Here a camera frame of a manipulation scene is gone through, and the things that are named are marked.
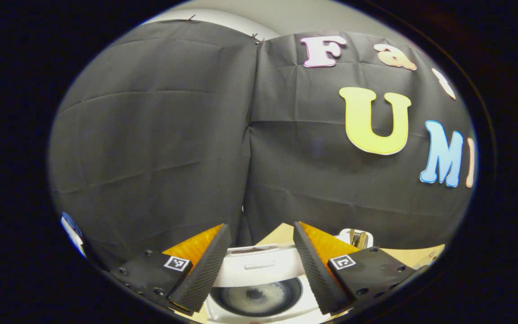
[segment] black fabric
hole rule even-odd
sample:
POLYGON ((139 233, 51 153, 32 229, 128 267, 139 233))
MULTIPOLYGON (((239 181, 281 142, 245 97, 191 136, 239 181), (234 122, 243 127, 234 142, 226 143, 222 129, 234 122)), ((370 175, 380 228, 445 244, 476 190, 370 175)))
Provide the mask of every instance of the black fabric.
POLYGON ((425 248, 447 243, 459 225, 473 189, 465 187, 473 137, 462 100, 444 92, 434 62, 408 46, 352 32, 299 33, 265 41, 259 49, 255 96, 249 124, 251 165, 245 215, 253 242, 281 222, 300 220, 330 234, 357 228, 373 234, 383 248, 425 248), (334 67, 305 68, 303 37, 341 36, 347 40, 334 67), (387 66, 375 44, 394 45, 417 70, 387 66), (367 88, 372 128, 393 129, 387 92, 411 99, 409 139, 397 154, 382 156, 356 148, 345 133, 345 100, 339 89, 367 88), (456 188, 422 183, 430 137, 425 122, 442 123, 447 140, 464 137, 456 188))
POLYGON ((66 94, 49 143, 52 194, 107 267, 221 223, 233 229, 232 246, 296 220, 330 234, 366 230, 383 248, 447 243, 474 190, 464 186, 469 148, 457 188, 421 183, 425 121, 442 123, 449 141, 453 131, 474 134, 460 94, 449 98, 431 72, 437 65, 405 45, 343 31, 255 43, 208 22, 141 25, 66 94), (337 66, 303 67, 300 39, 323 35, 347 39, 337 66), (377 43, 401 49, 417 70, 380 62, 377 43), (411 99, 403 150, 380 156, 348 140, 346 86, 377 93, 378 135, 393 123, 383 95, 411 99))

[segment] screw hole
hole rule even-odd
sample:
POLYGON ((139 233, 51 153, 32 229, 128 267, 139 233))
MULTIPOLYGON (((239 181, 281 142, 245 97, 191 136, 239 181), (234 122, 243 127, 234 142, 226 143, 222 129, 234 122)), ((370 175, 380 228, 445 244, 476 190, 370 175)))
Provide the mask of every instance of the screw hole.
POLYGON ((160 296, 164 296, 165 295, 165 291, 161 288, 153 288, 153 293, 156 294, 156 295, 160 295, 160 296))

